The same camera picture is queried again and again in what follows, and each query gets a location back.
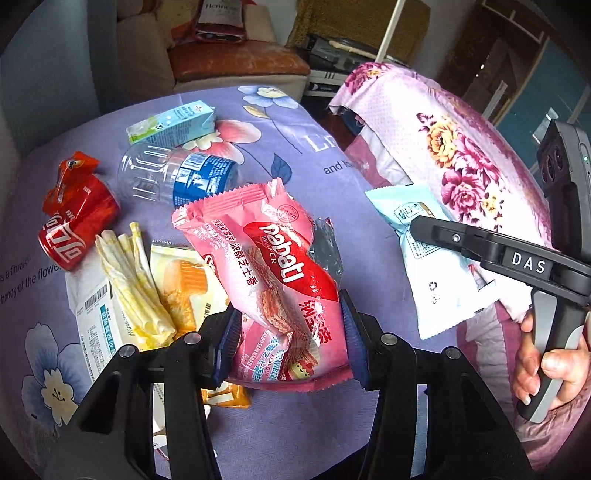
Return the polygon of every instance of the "floral tablecloth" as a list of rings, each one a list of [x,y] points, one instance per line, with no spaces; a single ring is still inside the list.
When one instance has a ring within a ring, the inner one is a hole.
[[[415,346],[440,351],[455,343],[453,331],[419,340],[396,234],[363,194],[370,185],[295,101],[270,87],[244,86],[134,105],[33,151],[21,166],[4,219],[0,401],[8,414],[2,427],[38,471],[90,387],[64,272],[37,242],[46,221],[44,195],[55,183],[59,162],[75,150],[100,159],[99,172],[115,185],[129,145],[125,128],[195,100],[215,107],[216,131],[185,148],[236,160],[245,181],[281,177],[312,215],[333,220],[345,268],[342,287],[360,311],[376,316],[385,330]],[[123,231],[137,220],[147,251],[155,239],[186,243],[172,227],[172,210],[138,202],[122,212],[113,228]],[[214,408],[208,425],[222,475],[234,480],[312,478],[367,442],[376,400],[375,393],[348,381],[311,394],[254,391],[249,409]]]

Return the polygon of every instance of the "wafer snack package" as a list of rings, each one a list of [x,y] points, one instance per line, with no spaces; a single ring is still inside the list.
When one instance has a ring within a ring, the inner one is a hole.
[[[173,224],[243,314],[231,381],[310,391],[351,378],[337,285],[309,257],[313,223],[280,179],[187,204]]]

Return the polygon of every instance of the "screw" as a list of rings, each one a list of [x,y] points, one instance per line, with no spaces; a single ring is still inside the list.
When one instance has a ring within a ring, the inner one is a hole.
[[[457,360],[462,355],[457,348],[454,348],[452,346],[450,348],[446,348],[445,354],[448,358],[451,358],[452,360]]]
[[[124,345],[119,349],[119,356],[122,358],[129,358],[135,353],[135,347],[133,345]]]
[[[197,345],[201,341],[201,335],[197,332],[191,332],[184,336],[187,345]]]
[[[396,345],[398,343],[398,337],[393,333],[384,333],[381,340],[384,345]]]

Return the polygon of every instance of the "red coca-cola can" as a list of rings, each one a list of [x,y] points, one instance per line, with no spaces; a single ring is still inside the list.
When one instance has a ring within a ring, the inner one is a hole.
[[[119,213],[109,187],[90,175],[76,194],[39,232],[45,253],[64,270],[72,270],[95,244],[95,236]]]

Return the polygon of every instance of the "beige cushion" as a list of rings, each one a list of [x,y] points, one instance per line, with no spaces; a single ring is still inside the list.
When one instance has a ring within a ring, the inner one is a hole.
[[[117,0],[117,19],[151,12],[158,0]]]
[[[118,22],[117,41],[130,100],[143,102],[172,93],[173,71],[153,13]]]
[[[267,41],[276,43],[271,14],[262,5],[244,6],[244,26],[248,40]]]
[[[118,0],[117,18],[123,20],[127,17],[139,15],[144,7],[144,0]]]
[[[244,77],[214,77],[191,82],[178,82],[174,87],[174,93],[193,92],[219,87],[239,87],[240,85],[267,85],[279,88],[282,92],[300,101],[306,88],[308,77],[306,75],[260,75]]]

